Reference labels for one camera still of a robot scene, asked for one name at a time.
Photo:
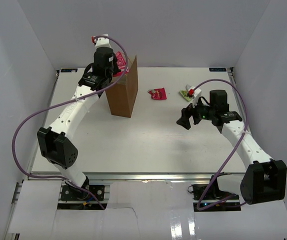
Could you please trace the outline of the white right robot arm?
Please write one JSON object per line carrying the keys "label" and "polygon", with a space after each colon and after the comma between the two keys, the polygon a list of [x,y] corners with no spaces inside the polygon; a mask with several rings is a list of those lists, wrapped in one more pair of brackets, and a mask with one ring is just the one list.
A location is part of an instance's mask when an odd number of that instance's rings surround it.
{"label": "white right robot arm", "polygon": [[212,90],[209,100],[202,91],[189,88],[187,96],[192,99],[181,110],[177,124],[189,130],[190,119],[194,125],[207,120],[231,143],[245,167],[243,176],[220,172],[212,176],[209,193],[214,199],[222,199],[227,193],[242,197],[253,205],[283,200],[286,193],[287,166],[282,160],[274,160],[246,131],[246,125],[236,111],[230,111],[225,90]]}

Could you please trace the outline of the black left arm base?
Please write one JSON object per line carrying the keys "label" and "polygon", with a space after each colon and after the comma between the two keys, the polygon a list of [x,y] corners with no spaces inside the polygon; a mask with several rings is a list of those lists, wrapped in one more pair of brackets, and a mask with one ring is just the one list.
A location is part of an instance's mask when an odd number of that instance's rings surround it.
{"label": "black left arm base", "polygon": [[[105,194],[104,185],[90,185],[87,188],[87,190],[91,192],[99,201],[104,200],[104,194]],[[61,201],[95,200],[91,194],[66,184],[62,186],[61,195],[59,199]]]}

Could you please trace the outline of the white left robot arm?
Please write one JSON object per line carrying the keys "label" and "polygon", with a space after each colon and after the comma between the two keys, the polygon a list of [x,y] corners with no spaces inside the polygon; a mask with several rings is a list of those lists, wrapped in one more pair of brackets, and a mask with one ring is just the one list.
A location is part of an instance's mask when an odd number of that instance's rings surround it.
{"label": "white left robot arm", "polygon": [[72,143],[75,131],[90,107],[100,98],[97,91],[107,87],[120,70],[110,46],[97,47],[90,63],[68,104],[48,128],[41,127],[37,139],[41,155],[53,164],[70,183],[72,194],[79,200],[89,195],[87,177],[78,169],[78,149]]}

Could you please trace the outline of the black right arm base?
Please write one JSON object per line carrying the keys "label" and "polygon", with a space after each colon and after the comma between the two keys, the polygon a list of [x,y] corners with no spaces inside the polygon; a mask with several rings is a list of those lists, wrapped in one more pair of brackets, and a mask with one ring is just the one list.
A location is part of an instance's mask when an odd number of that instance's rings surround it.
{"label": "black right arm base", "polygon": [[[207,184],[192,184],[187,188],[187,192],[191,194],[193,199],[193,209],[194,212],[197,213],[199,210],[197,209],[197,204],[199,201],[199,198],[202,196],[202,193],[206,189]],[[200,207],[206,207],[212,203],[215,203],[217,201],[221,201],[222,199],[230,196],[231,193],[215,190],[212,186],[208,192],[206,193],[205,197],[200,203]],[[213,207],[210,207],[208,209],[203,210],[202,212],[235,212],[235,211],[241,211],[241,202],[238,195],[235,195],[234,197],[222,201],[219,204],[216,204]]]}

